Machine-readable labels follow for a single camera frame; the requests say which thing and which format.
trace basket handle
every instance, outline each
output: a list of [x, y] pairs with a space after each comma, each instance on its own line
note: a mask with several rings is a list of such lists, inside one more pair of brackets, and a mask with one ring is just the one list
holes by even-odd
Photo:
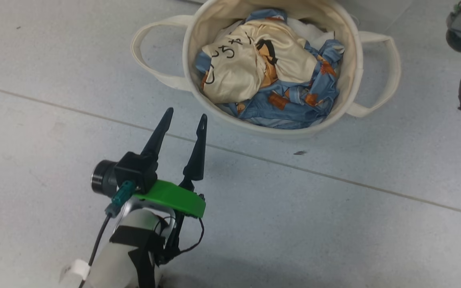
[[152, 73], [152, 75], [154, 75], [154, 77], [156, 77], [157, 80], [161, 81], [163, 84], [174, 89], [184, 91], [190, 91], [190, 87], [188, 85], [188, 81], [186, 80], [186, 78], [168, 75], [154, 70], [143, 59], [143, 56], [141, 55], [140, 46], [145, 36], [149, 33], [149, 31], [152, 28], [160, 25], [188, 27], [192, 23], [192, 19], [192, 15], [177, 15], [158, 22], [150, 23], [140, 28], [140, 30], [136, 32], [133, 38], [133, 42], [131, 42], [131, 53], [133, 53], [133, 57], [135, 58], [136, 62], [138, 62], [138, 64], [140, 64], [140, 66], [143, 67], [143, 69]]
[[392, 98], [392, 96], [394, 96], [399, 85], [399, 81], [401, 80], [401, 59], [399, 57], [396, 44], [391, 36], [366, 31], [360, 31], [359, 36], [362, 43], [383, 42], [389, 57], [389, 78], [384, 91], [380, 94], [377, 102], [371, 108], [364, 107], [354, 102], [351, 104], [348, 111], [346, 111], [346, 113], [351, 116], [365, 117], [374, 110], [380, 108], [380, 106], [385, 104], [390, 98]]

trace floor tile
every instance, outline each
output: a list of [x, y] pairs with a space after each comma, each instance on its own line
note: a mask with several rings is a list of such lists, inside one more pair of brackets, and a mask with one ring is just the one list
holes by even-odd
[[[203, 109], [190, 93], [143, 71], [129, 45], [140, 26], [192, 14], [197, 5], [25, 1], [0, 0], [0, 89], [149, 128], [173, 106], [183, 121], [170, 132], [194, 138], [190, 124]], [[401, 52], [403, 78], [393, 100], [370, 117], [345, 116], [295, 142], [251, 139], [210, 117], [208, 143], [461, 209], [461, 54], [444, 37], [453, 4], [417, 0], [387, 31]], [[181, 28], [152, 31], [143, 45], [147, 61], [180, 75], [182, 37]], [[364, 56], [357, 101], [369, 104], [386, 81], [387, 64], [379, 47], [365, 47]]]
[[[104, 219], [92, 169], [149, 135], [0, 93], [0, 287], [77, 285], [57, 279], [88, 258]], [[159, 177], [180, 182], [192, 145], [165, 138]], [[205, 236], [164, 268], [166, 288], [461, 286], [460, 212], [211, 147], [205, 171]], [[181, 245], [199, 233], [185, 221]]]
[[413, 0], [337, 0], [356, 17], [359, 30], [384, 33]]

